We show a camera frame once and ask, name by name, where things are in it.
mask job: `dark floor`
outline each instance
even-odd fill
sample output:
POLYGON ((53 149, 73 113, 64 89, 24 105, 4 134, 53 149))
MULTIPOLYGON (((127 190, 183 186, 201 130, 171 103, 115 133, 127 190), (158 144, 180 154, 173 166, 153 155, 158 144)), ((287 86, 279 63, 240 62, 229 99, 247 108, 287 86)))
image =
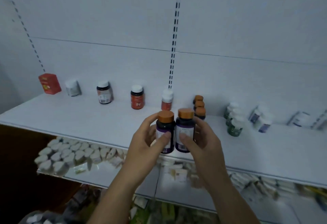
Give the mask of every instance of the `dark floor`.
POLYGON ((34 159, 54 137, 34 131, 0 125, 2 213, 18 223, 34 210, 60 212, 80 183, 37 175, 34 159))

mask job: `red box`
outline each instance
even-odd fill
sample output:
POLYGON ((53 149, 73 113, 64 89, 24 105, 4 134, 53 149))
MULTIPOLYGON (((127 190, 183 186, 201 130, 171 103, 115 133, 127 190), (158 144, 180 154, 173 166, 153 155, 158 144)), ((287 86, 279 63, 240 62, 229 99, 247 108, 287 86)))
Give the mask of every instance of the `red box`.
POLYGON ((44 73, 39 76, 39 80, 46 94, 54 95, 61 92, 61 87, 55 74, 44 73))

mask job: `white shelf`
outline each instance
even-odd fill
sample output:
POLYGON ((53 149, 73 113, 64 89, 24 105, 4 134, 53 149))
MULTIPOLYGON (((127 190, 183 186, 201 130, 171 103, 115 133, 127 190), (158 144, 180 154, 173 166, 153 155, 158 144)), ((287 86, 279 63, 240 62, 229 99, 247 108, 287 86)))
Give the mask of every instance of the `white shelf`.
MULTIPOLYGON (((0 123, 128 148, 144 118, 159 110, 149 106, 133 110, 129 102, 118 101, 100 105, 96 95, 71 98, 61 92, 42 94, 1 114, 0 123)), ((221 140, 229 170, 327 187, 327 174, 323 173, 327 164, 326 134, 282 125, 272 125, 268 133, 261 134, 247 123, 240 137, 232 137, 226 132, 224 118, 207 116, 206 121, 221 140)), ((190 153, 177 150, 167 157, 193 161, 190 153)))
MULTIPOLYGON (((103 161, 99 164, 92 164, 90 171, 79 174, 76 174, 74 169, 70 168, 65 176, 61 178, 94 185, 100 188, 108 188, 119 170, 120 168, 115 168, 109 162, 103 161)), ((158 176, 159 168, 158 166, 155 166, 143 183, 137 188, 135 193, 146 198, 153 198, 156 192, 158 176)))
MULTIPOLYGON (((186 207, 215 212, 211 196, 205 189, 191 188, 190 182, 176 182, 170 174, 160 172, 156 198, 160 201, 176 203, 186 207)), ((292 208, 282 201, 266 198, 251 201, 245 198, 257 218, 271 223, 298 224, 292 208)))

